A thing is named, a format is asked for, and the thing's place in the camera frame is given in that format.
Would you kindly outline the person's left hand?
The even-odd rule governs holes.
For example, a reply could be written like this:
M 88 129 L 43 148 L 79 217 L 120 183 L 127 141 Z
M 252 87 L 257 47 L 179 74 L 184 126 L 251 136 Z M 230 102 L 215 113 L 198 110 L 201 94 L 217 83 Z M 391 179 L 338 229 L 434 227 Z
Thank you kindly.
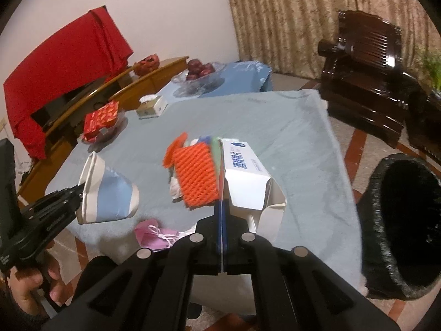
M 50 253 L 45 252 L 42 269 L 52 279 L 49 296 L 58 306 L 65 304 L 68 299 L 66 284 L 61 278 L 61 269 L 58 260 Z M 12 268 L 7 284 L 15 304 L 32 317 L 45 317 L 47 314 L 40 301 L 34 297 L 35 291 L 43 284 L 45 277 L 39 268 L 18 270 Z

